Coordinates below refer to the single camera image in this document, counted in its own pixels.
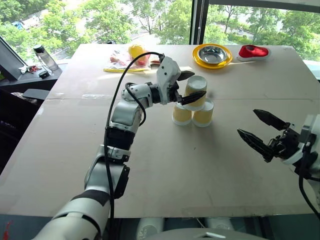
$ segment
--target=yellow paper cup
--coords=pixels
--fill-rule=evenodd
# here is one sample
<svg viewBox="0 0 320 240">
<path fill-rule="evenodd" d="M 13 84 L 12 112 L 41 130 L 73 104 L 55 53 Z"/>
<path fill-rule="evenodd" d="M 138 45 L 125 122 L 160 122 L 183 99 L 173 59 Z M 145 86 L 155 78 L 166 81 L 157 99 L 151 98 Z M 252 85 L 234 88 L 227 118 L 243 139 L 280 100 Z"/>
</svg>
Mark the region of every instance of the yellow paper cup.
<svg viewBox="0 0 320 240">
<path fill-rule="evenodd" d="M 180 103 L 176 103 L 173 109 L 172 121 L 179 125 L 185 126 L 191 122 L 192 112 L 185 109 Z"/>
<path fill-rule="evenodd" d="M 200 128 L 209 126 L 212 121 L 214 106 L 214 103 L 210 99 L 206 98 L 203 109 L 201 109 L 200 111 L 196 111 L 193 114 L 192 122 L 194 123 L 194 125 Z"/>
<path fill-rule="evenodd" d="M 188 83 L 185 87 L 184 96 L 189 96 L 190 94 L 198 91 L 207 91 L 207 80 L 202 76 L 194 75 L 188 79 Z M 206 96 L 204 95 L 197 101 L 186 104 L 185 108 L 190 111 L 199 111 L 205 105 Z"/>
</svg>

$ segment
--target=metal bowl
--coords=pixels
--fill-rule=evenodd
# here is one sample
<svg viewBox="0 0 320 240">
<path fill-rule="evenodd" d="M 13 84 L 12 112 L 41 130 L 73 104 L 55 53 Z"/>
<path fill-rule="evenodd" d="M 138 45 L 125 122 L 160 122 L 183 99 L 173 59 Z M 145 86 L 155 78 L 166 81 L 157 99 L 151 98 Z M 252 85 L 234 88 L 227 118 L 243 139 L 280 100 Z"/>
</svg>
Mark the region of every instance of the metal bowl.
<svg viewBox="0 0 320 240">
<path fill-rule="evenodd" d="M 227 53 L 218 46 L 204 46 L 198 51 L 198 57 L 207 64 L 219 64 L 227 59 Z"/>
</svg>

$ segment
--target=water bottle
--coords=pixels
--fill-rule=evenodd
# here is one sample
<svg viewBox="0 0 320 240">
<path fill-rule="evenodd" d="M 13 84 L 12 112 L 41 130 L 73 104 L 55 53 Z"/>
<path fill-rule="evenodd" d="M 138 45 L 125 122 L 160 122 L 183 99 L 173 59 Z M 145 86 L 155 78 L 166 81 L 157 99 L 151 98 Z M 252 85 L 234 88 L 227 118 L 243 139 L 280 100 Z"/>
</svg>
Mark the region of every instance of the water bottle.
<svg viewBox="0 0 320 240">
<path fill-rule="evenodd" d="M 59 68 L 58 64 L 50 56 L 50 54 L 45 50 L 42 44 L 35 45 L 33 47 L 33 50 L 35 51 L 35 55 L 37 55 L 47 65 L 47 67 L 51 71 L 57 70 Z"/>
</svg>

